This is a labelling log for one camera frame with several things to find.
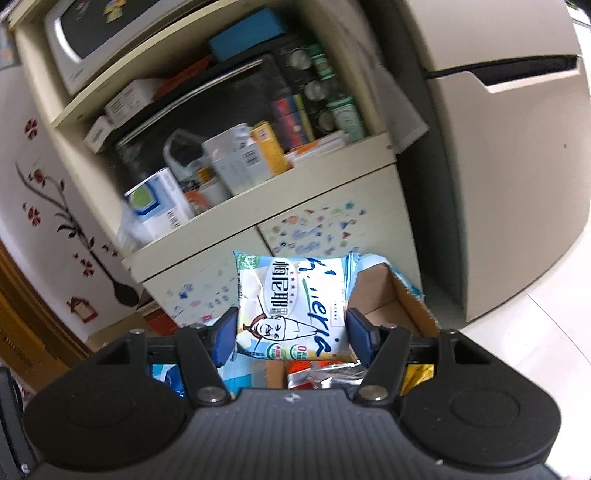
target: refrigerator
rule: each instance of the refrigerator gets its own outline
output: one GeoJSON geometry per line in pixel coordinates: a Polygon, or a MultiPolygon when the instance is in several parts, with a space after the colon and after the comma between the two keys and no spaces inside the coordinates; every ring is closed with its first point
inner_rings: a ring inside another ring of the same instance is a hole
{"type": "Polygon", "coordinates": [[[361,5],[430,127],[397,155],[421,271],[473,320],[587,222],[591,105],[573,24],[563,0],[361,5]]]}

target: white snack package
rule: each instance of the white snack package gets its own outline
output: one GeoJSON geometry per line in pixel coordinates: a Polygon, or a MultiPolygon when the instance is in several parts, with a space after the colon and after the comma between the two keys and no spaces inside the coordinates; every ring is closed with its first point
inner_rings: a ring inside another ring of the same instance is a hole
{"type": "Polygon", "coordinates": [[[267,360],[350,360],[347,301],[359,254],[277,258],[234,252],[238,352],[267,360]]]}

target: cabinet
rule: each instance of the cabinet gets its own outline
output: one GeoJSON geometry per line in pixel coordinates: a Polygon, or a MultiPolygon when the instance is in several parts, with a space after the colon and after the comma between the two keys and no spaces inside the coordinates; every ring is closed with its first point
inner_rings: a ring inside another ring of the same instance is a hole
{"type": "Polygon", "coordinates": [[[237,305],[234,250],[341,257],[352,249],[387,257],[421,286],[387,135],[312,160],[234,197],[124,264],[178,324],[189,325],[237,305]],[[361,152],[371,155],[363,158],[361,152]]]}
{"type": "Polygon", "coordinates": [[[270,255],[256,228],[214,245],[144,286],[179,325],[205,323],[238,306],[234,250],[270,255]]]}
{"type": "Polygon", "coordinates": [[[421,286],[396,166],[382,168],[259,225],[276,257],[342,257],[351,250],[390,259],[421,286]]]}
{"type": "Polygon", "coordinates": [[[65,92],[43,30],[41,20],[51,1],[25,3],[28,7],[15,11],[11,25],[56,150],[96,219],[125,257],[124,265],[177,323],[206,322],[236,304],[234,250],[338,257],[356,248],[360,253],[386,256],[421,285],[396,158],[372,89],[362,66],[352,61],[344,47],[343,33],[315,0],[214,1],[127,52],[75,98],[65,92]],[[318,36],[355,97],[369,137],[257,185],[139,251],[126,249],[120,235],[124,211],[117,170],[107,155],[92,154],[84,146],[89,121],[130,81],[178,72],[194,61],[208,38],[264,6],[297,12],[318,36]],[[291,223],[293,217],[298,221],[291,223]],[[320,217],[326,221],[318,223],[320,217]],[[275,232],[284,219],[285,229],[275,232]],[[320,225],[319,231],[310,233],[320,225]],[[283,236],[293,241],[282,239],[284,231],[283,236]],[[312,235],[315,239],[304,242],[312,235]]]}

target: blue box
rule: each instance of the blue box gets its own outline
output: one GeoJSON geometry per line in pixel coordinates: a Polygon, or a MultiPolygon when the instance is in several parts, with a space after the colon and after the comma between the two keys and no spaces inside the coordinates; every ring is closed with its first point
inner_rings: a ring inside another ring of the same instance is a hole
{"type": "Polygon", "coordinates": [[[213,37],[209,47],[218,61],[224,61],[285,33],[279,17],[264,8],[213,37]]]}

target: tiled floor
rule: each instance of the tiled floor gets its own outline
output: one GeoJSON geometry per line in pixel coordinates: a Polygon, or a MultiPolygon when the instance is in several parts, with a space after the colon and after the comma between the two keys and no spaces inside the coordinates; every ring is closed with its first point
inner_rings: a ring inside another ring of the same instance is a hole
{"type": "Polygon", "coordinates": [[[591,224],[539,280],[462,332],[554,397],[562,427],[548,464],[591,479],[591,224]]]}

